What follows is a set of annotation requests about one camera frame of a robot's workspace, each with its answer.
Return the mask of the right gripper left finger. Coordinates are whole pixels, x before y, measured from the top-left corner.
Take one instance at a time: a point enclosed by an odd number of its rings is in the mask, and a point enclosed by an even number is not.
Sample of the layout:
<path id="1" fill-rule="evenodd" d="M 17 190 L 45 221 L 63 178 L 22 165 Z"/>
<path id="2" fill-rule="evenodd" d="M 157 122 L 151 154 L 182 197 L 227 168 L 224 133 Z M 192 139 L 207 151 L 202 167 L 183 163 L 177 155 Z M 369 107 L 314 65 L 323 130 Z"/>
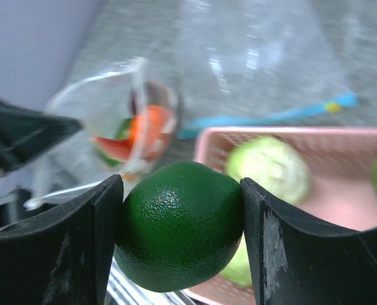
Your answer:
<path id="1" fill-rule="evenodd" d="M 102 304 L 122 200 L 116 174 L 0 231 L 0 304 Z"/>

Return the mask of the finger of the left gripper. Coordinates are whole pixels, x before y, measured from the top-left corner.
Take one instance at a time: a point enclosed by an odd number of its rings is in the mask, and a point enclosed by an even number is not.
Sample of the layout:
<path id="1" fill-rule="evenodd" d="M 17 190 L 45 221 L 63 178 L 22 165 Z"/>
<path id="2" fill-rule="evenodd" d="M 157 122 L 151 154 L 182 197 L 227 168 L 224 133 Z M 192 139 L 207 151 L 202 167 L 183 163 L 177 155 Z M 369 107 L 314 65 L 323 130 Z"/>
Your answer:
<path id="1" fill-rule="evenodd" d="M 0 177 L 21 169 L 81 129 L 77 119 L 0 100 Z"/>

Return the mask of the dark red apple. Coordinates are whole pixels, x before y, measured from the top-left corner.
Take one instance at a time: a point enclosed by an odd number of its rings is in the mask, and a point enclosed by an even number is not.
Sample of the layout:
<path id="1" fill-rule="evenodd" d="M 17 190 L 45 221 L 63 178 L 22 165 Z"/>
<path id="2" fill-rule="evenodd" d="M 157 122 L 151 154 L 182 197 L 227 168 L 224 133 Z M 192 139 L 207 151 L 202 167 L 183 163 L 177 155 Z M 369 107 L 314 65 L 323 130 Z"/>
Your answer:
<path id="1" fill-rule="evenodd" d="M 151 81 L 145 82 L 145 85 L 149 105 L 169 106 L 168 90 L 164 86 Z M 137 114 L 137 101 L 134 91 L 130 92 L 130 110 L 134 116 Z"/>

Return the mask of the dark green avocado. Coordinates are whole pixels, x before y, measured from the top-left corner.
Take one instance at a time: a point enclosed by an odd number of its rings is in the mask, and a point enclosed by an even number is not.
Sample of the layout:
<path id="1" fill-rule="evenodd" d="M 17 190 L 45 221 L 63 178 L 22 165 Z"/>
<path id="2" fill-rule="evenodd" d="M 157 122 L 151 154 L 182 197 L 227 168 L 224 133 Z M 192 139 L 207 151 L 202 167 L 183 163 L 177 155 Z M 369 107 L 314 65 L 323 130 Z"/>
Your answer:
<path id="1" fill-rule="evenodd" d="M 182 290 L 229 263 L 243 226 L 235 179 L 195 161 L 172 163 L 137 184 L 121 204 L 114 258 L 144 289 Z"/>

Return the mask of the watermelon slice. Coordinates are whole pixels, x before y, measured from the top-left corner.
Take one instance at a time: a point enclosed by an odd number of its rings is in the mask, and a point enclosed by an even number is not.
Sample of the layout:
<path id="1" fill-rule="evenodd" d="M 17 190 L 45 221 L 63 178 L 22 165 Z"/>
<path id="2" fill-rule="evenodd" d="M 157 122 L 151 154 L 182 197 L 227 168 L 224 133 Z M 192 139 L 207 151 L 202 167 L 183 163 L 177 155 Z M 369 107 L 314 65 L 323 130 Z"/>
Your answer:
<path id="1" fill-rule="evenodd" d="M 134 142 L 130 133 L 132 121 L 132 118 L 124 119 L 111 139 L 98 136 L 91 137 L 97 156 L 108 166 L 115 167 L 128 160 Z"/>

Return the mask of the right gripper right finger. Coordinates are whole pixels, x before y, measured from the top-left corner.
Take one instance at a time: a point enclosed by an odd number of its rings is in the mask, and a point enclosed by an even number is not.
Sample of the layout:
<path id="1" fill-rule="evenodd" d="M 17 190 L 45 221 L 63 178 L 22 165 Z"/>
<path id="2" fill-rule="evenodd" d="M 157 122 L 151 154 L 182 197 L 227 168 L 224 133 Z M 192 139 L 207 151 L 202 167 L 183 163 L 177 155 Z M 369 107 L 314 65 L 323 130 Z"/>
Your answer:
<path id="1" fill-rule="evenodd" d="M 348 229 L 240 181 L 258 304 L 377 304 L 377 227 Z"/>

